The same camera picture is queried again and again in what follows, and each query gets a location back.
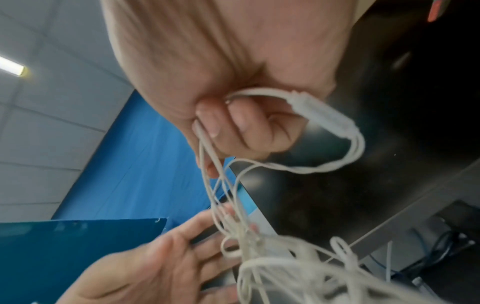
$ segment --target white cable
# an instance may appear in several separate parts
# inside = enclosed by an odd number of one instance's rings
[[[390,241],[386,245],[386,264],[385,264],[385,281],[390,283],[392,280],[392,246],[394,242]]]
[[[355,162],[365,150],[364,137],[354,121],[308,93],[254,88],[235,92],[227,98],[250,95],[285,99],[296,113],[314,121],[338,137],[349,139],[351,144],[342,159],[317,167],[287,167],[275,163],[234,159],[223,168],[210,138],[206,135],[200,122],[195,121],[194,129],[199,139],[199,160],[203,183],[210,200],[214,223],[219,231],[225,235],[225,239],[221,243],[221,251],[226,257],[241,257],[242,259],[237,279],[240,303],[247,304],[250,302],[253,289],[258,290],[264,304],[270,304],[268,291],[272,290],[284,293],[294,302],[306,304],[438,303],[438,301],[423,298],[416,292],[386,284],[371,276],[359,267],[357,256],[341,238],[333,237],[330,240],[333,253],[295,237],[263,235],[250,229],[249,218],[238,198],[240,179],[247,172],[258,167],[296,174],[330,172]],[[219,178],[213,187],[211,187],[210,179],[205,170],[206,154],[219,173]],[[251,165],[240,172],[234,182],[231,182],[228,180],[225,171],[236,162],[246,162]],[[220,188],[225,193],[228,193],[228,190],[231,191],[231,196],[227,195],[226,198],[232,205],[235,216],[226,212],[216,198],[215,193]],[[238,250],[226,250],[225,244],[230,239],[238,241]],[[344,268],[320,261],[318,253],[329,256],[328,261],[331,259],[341,261]],[[334,292],[337,287],[342,285],[347,287],[348,295],[341,294],[328,299],[327,294]],[[368,292],[369,289],[376,290],[389,297],[373,298],[371,293]]]

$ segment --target fluorescent light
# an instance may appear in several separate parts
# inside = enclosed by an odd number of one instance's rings
[[[24,72],[25,67],[0,56],[0,69],[20,76]]]

